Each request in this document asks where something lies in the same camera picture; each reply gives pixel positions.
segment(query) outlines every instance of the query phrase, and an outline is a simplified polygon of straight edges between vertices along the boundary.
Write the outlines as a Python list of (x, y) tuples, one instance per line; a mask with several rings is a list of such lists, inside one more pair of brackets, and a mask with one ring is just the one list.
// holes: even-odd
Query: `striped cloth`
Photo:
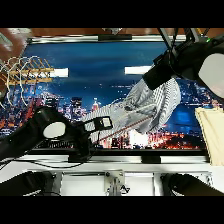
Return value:
[[(111, 137), (125, 127), (140, 133), (156, 132), (168, 121), (180, 100), (180, 89), (175, 79), (170, 79), (155, 90), (150, 90), (141, 79), (122, 102), (106, 105), (87, 114), (82, 120), (110, 116), (113, 129), (102, 131), (99, 139)], [(86, 129), (93, 130), (94, 124), (86, 124)], [(92, 142), (95, 142), (98, 140), (98, 133), (92, 133), (90, 137)]]

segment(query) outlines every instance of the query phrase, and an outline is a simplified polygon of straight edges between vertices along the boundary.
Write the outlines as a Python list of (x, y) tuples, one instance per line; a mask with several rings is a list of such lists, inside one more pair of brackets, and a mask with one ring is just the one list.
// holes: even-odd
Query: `white circular joint cover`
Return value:
[(209, 55), (202, 64), (199, 77), (212, 92), (224, 98), (224, 55)]
[(64, 135), (65, 128), (66, 126), (63, 122), (54, 122), (44, 129), (43, 135), (46, 138), (56, 138)]

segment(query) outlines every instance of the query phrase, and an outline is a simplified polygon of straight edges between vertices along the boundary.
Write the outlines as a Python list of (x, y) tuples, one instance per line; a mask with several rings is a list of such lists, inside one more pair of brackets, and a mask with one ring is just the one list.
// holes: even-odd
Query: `night city image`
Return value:
[[(141, 75), (125, 75), (126, 66), (151, 65), (166, 46), (158, 43), (63, 43), (27, 46), (24, 56), (46, 58), (55, 68), (68, 68), (68, 77), (55, 77), (52, 82), (24, 86), (24, 99), (19, 85), (12, 86), (11, 106), (7, 99), (0, 109), (0, 136), (9, 135), (21, 127), (36, 107), (54, 107), (71, 122), (79, 121), (114, 100), (124, 99)], [(122, 132), (116, 138), (102, 140), (102, 148), (112, 149), (205, 149), (195, 108), (222, 106), (215, 96), (197, 83), (176, 79), (181, 91), (181, 103), (168, 122), (157, 133), (144, 136), (136, 131)]]

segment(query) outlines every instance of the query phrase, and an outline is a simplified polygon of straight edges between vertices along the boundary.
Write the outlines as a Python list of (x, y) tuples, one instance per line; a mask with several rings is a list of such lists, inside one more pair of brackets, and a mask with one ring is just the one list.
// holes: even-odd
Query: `yellow towel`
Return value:
[(198, 119), (207, 145), (211, 165), (224, 165), (224, 113), (222, 108), (196, 108)]

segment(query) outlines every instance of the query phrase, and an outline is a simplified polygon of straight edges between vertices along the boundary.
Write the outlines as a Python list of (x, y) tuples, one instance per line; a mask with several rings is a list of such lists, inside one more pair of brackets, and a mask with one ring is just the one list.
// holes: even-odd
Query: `beige cloth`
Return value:
[(211, 165), (224, 165), (224, 113), (222, 108), (196, 108), (198, 119), (207, 145)]

